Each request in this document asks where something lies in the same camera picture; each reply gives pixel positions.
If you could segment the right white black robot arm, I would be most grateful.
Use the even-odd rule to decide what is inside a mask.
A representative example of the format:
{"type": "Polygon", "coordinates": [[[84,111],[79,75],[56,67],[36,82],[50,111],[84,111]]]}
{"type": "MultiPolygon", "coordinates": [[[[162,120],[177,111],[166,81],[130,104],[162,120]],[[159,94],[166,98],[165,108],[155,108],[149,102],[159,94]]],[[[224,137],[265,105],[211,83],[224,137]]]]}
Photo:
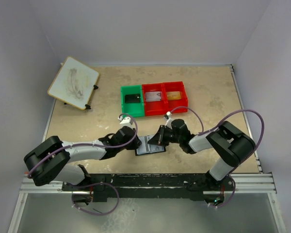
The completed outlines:
{"type": "Polygon", "coordinates": [[[161,125],[148,140],[148,144],[155,146],[167,147],[170,143],[179,144],[187,154],[211,148],[217,152],[220,158],[208,171],[206,178],[206,185],[211,190],[222,186],[223,179],[242,164],[256,147],[248,135],[228,121],[224,121],[215,131],[197,135],[189,131],[184,120],[175,119],[167,125],[161,125]]]}

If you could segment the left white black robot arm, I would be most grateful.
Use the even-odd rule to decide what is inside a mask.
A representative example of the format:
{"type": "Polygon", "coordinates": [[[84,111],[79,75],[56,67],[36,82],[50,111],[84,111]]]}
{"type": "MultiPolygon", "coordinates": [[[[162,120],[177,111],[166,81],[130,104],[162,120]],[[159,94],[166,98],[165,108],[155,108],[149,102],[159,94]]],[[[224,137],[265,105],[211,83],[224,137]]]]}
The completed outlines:
{"type": "Polygon", "coordinates": [[[73,162],[110,159],[122,150],[136,150],[141,144],[136,130],[127,126],[92,142],[67,142],[55,135],[29,152],[24,163],[28,178],[36,186],[58,181],[85,190],[90,185],[90,175],[83,165],[72,165],[73,162]]]}

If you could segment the black card holder wallet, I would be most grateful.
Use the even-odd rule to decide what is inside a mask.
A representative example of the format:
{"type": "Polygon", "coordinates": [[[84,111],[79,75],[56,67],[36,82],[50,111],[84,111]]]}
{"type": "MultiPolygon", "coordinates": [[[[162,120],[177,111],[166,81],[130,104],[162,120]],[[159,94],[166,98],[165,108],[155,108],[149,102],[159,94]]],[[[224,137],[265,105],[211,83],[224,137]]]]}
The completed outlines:
{"type": "Polygon", "coordinates": [[[139,137],[139,139],[141,141],[141,145],[139,146],[139,148],[137,148],[135,150],[135,155],[136,156],[166,152],[166,147],[152,145],[152,144],[149,144],[148,143],[148,141],[153,136],[154,135],[147,135],[147,136],[141,136],[141,137],[139,137]]]}

